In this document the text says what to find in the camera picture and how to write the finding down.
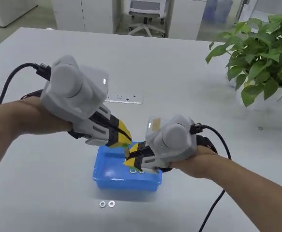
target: white drawer unit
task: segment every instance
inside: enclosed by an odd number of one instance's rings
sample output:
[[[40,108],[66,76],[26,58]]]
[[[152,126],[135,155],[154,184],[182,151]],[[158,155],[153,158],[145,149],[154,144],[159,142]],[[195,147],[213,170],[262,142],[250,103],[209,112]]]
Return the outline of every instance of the white drawer unit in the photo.
[[[81,0],[52,0],[59,30],[85,31]]]
[[[52,0],[59,30],[114,33],[121,0]]]
[[[168,37],[196,40],[206,2],[206,0],[175,0]]]

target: power strip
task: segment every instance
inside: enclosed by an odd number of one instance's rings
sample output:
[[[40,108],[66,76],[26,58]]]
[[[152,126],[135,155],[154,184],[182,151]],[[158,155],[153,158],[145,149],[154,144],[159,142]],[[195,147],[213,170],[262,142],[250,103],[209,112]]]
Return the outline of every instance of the power strip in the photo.
[[[143,103],[143,96],[140,95],[140,94],[108,93],[105,102],[142,104]]]

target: person's left hand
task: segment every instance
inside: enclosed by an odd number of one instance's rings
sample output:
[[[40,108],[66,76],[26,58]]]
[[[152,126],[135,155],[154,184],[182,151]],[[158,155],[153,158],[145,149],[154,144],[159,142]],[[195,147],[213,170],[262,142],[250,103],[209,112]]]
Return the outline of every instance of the person's left hand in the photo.
[[[19,134],[51,134],[69,131],[72,124],[49,113],[38,97],[12,102]]]

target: chair backrest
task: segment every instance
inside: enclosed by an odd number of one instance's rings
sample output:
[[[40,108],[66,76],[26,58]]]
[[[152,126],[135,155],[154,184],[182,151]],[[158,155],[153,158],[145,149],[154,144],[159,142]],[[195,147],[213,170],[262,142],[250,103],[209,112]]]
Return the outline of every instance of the chair backrest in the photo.
[[[164,17],[166,0],[130,0],[130,12],[143,14],[159,14]]]

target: hand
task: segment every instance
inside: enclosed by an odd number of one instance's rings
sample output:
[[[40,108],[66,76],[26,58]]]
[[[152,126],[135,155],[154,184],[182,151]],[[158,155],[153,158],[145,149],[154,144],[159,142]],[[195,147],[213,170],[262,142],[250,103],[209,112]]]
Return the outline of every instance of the hand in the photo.
[[[11,104],[19,134],[51,134],[72,129],[71,123],[49,113],[38,97],[29,97]]]
[[[215,152],[205,146],[198,146],[197,153],[190,159],[173,162],[171,168],[180,169],[182,172],[195,177],[206,178],[207,171],[210,168],[210,160],[219,157]]]

